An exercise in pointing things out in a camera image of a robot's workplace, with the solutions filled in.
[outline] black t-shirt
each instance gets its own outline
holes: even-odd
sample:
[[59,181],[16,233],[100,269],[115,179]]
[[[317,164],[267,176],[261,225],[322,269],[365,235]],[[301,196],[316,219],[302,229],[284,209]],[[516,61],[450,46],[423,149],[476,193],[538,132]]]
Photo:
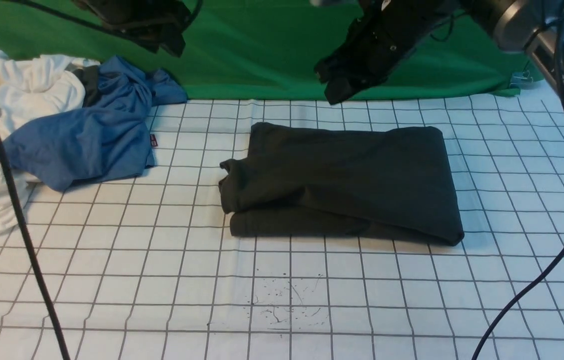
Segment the black t-shirt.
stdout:
[[248,155],[220,164],[236,237],[333,236],[455,246],[464,238],[441,131],[252,126]]
[[77,68],[72,71],[72,73],[84,86],[85,95],[82,107],[91,107],[97,103],[101,96],[99,88],[97,87],[99,84],[99,66],[93,65],[85,68]]

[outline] fabric fold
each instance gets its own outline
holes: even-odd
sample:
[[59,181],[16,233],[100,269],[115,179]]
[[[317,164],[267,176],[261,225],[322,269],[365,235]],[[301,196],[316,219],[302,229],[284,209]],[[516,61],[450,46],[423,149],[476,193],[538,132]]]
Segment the fabric fold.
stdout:
[[441,131],[252,126],[248,155],[220,167],[231,233],[353,236],[456,245],[464,237]]

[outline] white grid surface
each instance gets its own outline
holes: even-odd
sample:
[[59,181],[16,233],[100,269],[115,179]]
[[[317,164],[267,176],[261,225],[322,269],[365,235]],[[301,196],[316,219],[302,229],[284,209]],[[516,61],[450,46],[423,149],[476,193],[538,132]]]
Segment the white grid surface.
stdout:
[[[147,119],[158,166],[56,193],[29,231],[74,360],[466,360],[564,244],[564,116],[554,96],[191,101]],[[235,238],[216,184],[257,121],[443,131],[466,237]],[[0,235],[0,360],[59,358],[19,231]],[[564,260],[482,360],[564,360]]]

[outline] crumpled white cloth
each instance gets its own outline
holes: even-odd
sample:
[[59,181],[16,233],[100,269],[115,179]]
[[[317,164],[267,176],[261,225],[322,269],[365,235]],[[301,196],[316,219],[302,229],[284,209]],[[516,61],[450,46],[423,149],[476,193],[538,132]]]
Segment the crumpled white cloth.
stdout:
[[[0,50],[0,137],[5,139],[33,119],[78,109],[84,87],[70,70],[99,62],[66,55],[41,55],[14,61]],[[13,171],[20,203],[28,200],[30,174]],[[15,226],[16,219],[0,168],[0,233]]]

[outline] crumpled blue shirt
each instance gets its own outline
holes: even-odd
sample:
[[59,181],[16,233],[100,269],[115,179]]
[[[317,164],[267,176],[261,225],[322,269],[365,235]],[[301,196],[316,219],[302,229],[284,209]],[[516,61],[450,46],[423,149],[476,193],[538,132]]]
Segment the crumpled blue shirt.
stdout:
[[155,105],[184,103],[168,73],[144,73],[114,56],[99,67],[99,101],[29,121],[4,139],[11,168],[62,192],[139,176],[155,166],[145,118]]

